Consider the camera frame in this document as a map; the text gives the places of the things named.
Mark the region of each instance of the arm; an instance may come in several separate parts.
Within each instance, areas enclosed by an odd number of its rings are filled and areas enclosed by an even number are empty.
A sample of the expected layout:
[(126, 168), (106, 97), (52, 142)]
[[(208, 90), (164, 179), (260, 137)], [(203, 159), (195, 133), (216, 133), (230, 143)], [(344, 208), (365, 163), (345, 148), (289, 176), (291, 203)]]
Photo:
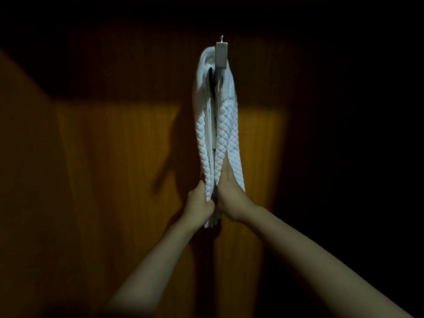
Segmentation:
[(318, 244), (253, 204), (238, 185), (228, 157), (221, 170), (218, 205), (268, 244), (336, 317), (410, 317)]
[(151, 316), (172, 276), (172, 272), (194, 233), (209, 219), (214, 210), (206, 202), (203, 181), (189, 193), (183, 216), (171, 225), (162, 239), (135, 268), (112, 297), (108, 313), (129, 316)]

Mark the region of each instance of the towel fold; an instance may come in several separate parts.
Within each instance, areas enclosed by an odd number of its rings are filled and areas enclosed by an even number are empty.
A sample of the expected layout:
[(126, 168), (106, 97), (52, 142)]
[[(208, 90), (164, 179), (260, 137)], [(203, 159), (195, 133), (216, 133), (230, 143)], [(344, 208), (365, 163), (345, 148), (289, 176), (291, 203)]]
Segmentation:
[[(225, 152), (238, 184), (244, 190), (238, 139), (238, 110), (234, 79), (230, 66), (223, 69), (218, 80), (212, 80), (215, 71), (215, 48), (209, 47), (200, 56), (193, 86), (193, 110), (197, 144), (202, 172), (205, 175), (206, 199), (209, 201), (218, 186)], [(205, 223), (214, 226), (220, 219), (215, 208)]]

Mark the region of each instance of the person's right hand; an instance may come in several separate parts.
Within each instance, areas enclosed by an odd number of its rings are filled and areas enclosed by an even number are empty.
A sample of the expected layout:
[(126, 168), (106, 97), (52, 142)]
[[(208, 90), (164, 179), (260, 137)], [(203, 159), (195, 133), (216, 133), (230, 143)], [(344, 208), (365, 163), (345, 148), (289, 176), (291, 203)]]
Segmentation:
[(246, 213), (255, 206), (237, 183), (226, 152), (218, 183), (218, 207), (230, 219), (243, 221)]

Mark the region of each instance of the white towel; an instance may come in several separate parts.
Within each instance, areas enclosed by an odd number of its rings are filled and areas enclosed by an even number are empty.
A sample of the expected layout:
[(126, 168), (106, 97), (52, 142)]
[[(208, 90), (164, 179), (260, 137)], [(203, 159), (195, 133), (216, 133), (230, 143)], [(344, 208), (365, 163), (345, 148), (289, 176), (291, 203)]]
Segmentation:
[[(214, 47), (206, 48), (200, 56), (193, 87), (196, 137), (202, 172), (205, 175), (206, 199), (208, 201), (212, 197), (215, 185), (217, 186), (219, 183), (226, 151), (228, 151), (228, 158), (237, 182), (243, 190), (245, 189), (240, 160), (237, 96), (233, 75), (227, 61), (227, 68), (223, 70), (222, 76), (215, 86), (214, 99), (209, 85), (210, 68), (215, 70)], [(215, 225), (220, 217), (219, 210), (215, 209), (213, 215), (205, 223), (205, 228)]]

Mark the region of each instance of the forearm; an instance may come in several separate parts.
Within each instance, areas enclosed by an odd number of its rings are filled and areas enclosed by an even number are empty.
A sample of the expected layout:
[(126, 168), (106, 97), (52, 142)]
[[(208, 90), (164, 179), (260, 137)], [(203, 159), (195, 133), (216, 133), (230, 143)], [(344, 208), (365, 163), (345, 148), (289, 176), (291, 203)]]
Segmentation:
[(410, 317), (349, 267), (266, 209), (252, 207), (243, 222), (335, 316)]
[(185, 222), (173, 224), (115, 293), (108, 310), (152, 315), (193, 234)]

